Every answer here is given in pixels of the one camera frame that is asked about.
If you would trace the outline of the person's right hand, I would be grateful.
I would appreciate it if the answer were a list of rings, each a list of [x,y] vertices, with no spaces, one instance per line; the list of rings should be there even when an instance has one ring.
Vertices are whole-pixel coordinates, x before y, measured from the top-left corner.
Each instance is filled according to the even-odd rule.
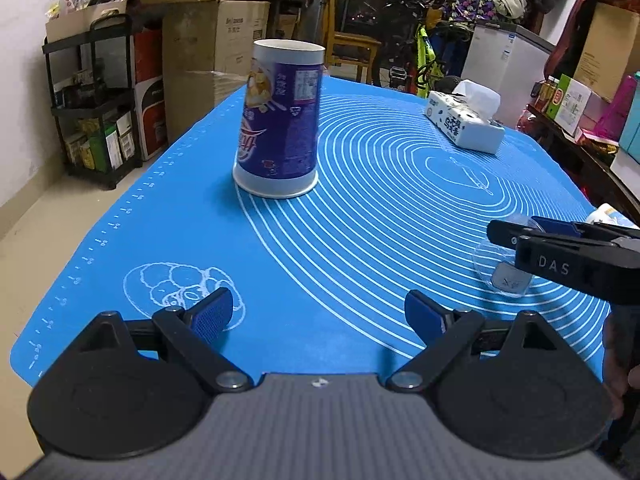
[[[603,382],[612,401],[612,417],[619,419],[624,412],[623,395],[629,390],[639,390],[639,367],[636,366],[630,372],[626,372],[620,365],[620,359],[615,350],[618,331],[613,322],[612,314],[609,314],[603,325]]]

